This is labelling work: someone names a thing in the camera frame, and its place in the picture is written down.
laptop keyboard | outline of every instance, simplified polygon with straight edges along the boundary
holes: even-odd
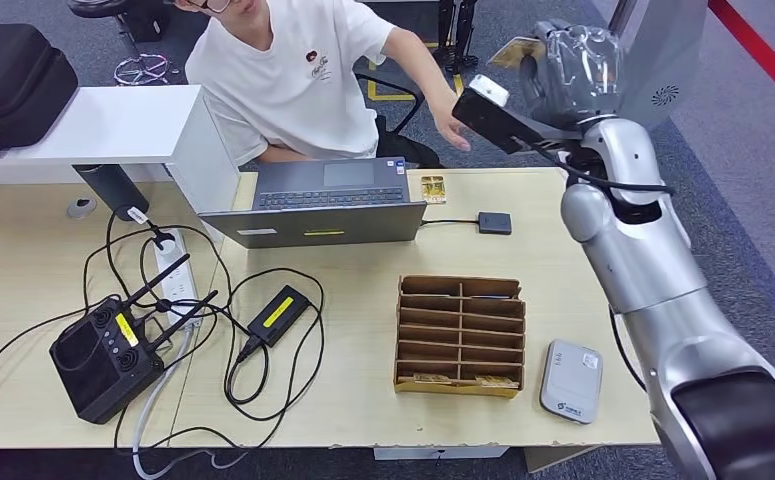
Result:
[[[253,210],[346,207],[402,203],[401,188],[367,188],[330,192],[263,193]]]

cardboard box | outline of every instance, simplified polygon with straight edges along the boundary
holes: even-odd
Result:
[[[519,293],[517,280],[400,277],[395,391],[515,397],[525,372]]]

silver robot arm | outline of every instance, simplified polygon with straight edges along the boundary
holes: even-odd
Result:
[[[545,155],[570,173],[561,215],[625,322],[676,467],[695,479],[775,478],[775,368],[711,297],[648,132],[615,115],[616,40],[560,22],[537,32],[545,56],[520,68],[531,117],[508,110],[508,92],[481,76],[455,117],[508,153],[560,152]]]

black router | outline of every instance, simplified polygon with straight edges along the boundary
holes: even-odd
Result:
[[[217,291],[153,341],[146,338],[144,322],[138,325],[131,306],[189,258],[179,258],[124,302],[108,298],[51,344],[49,354],[79,418],[107,423],[163,374],[163,360],[155,351]]]

glasses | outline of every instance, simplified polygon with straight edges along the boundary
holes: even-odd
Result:
[[[231,4],[231,0],[204,0],[204,3],[199,5],[198,3],[190,2],[193,5],[201,8],[208,9],[213,13],[222,13]]]

